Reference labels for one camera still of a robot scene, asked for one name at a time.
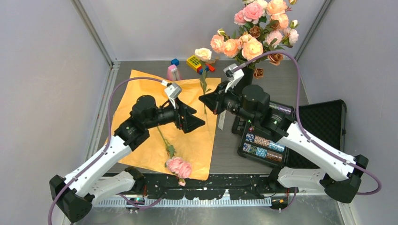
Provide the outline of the cream printed ribbon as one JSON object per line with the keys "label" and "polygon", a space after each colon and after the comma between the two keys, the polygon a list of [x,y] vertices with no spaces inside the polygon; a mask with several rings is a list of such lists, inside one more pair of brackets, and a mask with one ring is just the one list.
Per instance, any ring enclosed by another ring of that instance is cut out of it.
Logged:
{"label": "cream printed ribbon", "polygon": [[217,127],[220,130],[223,130],[223,128],[224,128],[225,117],[226,117],[226,111],[223,111],[222,113],[219,114],[219,120],[218,120],[218,126]]}

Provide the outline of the orange yellow wrapping paper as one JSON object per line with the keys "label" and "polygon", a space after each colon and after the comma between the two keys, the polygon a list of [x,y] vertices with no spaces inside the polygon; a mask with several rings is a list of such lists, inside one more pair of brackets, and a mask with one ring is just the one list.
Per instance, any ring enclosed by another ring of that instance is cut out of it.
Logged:
{"label": "orange yellow wrapping paper", "polygon": [[[174,146],[175,156],[181,157],[184,161],[191,164],[191,179],[206,180],[209,176],[215,131],[217,128],[217,115],[214,115],[209,109],[205,109],[204,104],[199,101],[199,96],[203,94],[200,80],[184,79],[176,82],[182,92],[179,99],[197,110],[196,117],[205,121],[205,125],[185,134],[182,130],[175,127],[173,123],[162,125],[159,129],[151,128],[149,138],[142,143],[136,150],[120,159],[120,164],[131,165],[147,170],[161,173],[170,173],[165,167],[169,156],[163,139]],[[132,106],[136,103],[138,97],[142,95],[151,95],[155,98],[157,105],[162,105],[167,96],[164,92],[165,87],[159,82],[147,79],[140,79],[128,82],[121,86],[116,94],[122,94],[122,97],[113,96],[111,109],[112,131],[115,131],[119,125],[129,118]]]}

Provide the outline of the single cream rose stem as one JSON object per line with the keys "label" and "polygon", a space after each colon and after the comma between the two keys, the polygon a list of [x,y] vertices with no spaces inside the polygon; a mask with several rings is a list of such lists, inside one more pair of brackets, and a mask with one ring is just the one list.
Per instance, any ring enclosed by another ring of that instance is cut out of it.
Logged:
{"label": "single cream rose stem", "polygon": [[206,82],[207,66],[206,66],[206,63],[211,60],[212,52],[208,48],[199,48],[199,49],[195,50],[194,54],[199,59],[199,62],[202,67],[202,73],[201,73],[201,77],[199,80],[200,80],[200,85],[201,85],[201,88],[203,91],[203,95],[205,95],[206,91],[207,91],[207,82]]}

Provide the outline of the orange flower bouquet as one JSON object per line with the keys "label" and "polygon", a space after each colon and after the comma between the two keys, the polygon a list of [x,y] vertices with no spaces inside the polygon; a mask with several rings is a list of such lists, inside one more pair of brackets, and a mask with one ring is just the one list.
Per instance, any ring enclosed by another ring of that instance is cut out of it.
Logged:
{"label": "orange flower bouquet", "polygon": [[182,157],[176,156],[175,147],[165,138],[159,127],[156,127],[161,138],[165,144],[167,155],[169,159],[165,162],[165,167],[177,177],[178,185],[185,187],[186,179],[192,173],[191,163],[185,161]]}

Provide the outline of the peach peony flower stem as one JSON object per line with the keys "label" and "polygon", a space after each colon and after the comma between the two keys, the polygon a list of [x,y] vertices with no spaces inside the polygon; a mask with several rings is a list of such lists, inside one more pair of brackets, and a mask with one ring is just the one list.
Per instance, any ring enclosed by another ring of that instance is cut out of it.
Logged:
{"label": "peach peony flower stem", "polygon": [[230,38],[223,29],[218,29],[213,35],[210,46],[216,53],[223,53],[227,58],[236,57],[242,47],[239,40]]}

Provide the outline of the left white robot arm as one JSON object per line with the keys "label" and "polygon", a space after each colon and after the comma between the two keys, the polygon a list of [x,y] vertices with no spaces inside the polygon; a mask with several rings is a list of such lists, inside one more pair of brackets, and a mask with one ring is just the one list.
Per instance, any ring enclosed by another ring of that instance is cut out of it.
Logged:
{"label": "left white robot arm", "polygon": [[205,124],[197,112],[183,103],[178,95],[181,87],[174,82],[162,81],[167,101],[158,107],[155,98],[140,96],[132,106],[130,116],[115,132],[109,131],[108,142],[92,157],[65,177],[55,175],[49,181],[52,204],[48,224],[58,207],[72,223],[83,219],[93,205],[121,192],[139,194],[144,188],[144,177],[136,169],[129,169],[109,179],[101,177],[120,159],[127,156],[149,138],[149,129],[175,124],[185,134]]}

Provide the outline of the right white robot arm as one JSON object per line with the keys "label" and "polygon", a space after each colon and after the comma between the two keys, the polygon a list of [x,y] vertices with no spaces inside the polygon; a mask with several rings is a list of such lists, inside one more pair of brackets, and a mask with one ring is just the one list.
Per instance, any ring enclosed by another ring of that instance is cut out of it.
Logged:
{"label": "right white robot arm", "polygon": [[345,154],[308,133],[298,120],[270,107],[270,95],[255,84],[241,93],[234,87],[244,76],[236,64],[224,70],[227,80],[199,100],[214,114],[228,111],[245,120],[256,135],[287,147],[314,163],[316,169],[274,168],[268,176],[273,192],[284,188],[308,188],[323,191],[332,199],[351,203],[358,194],[368,159],[363,155]]}

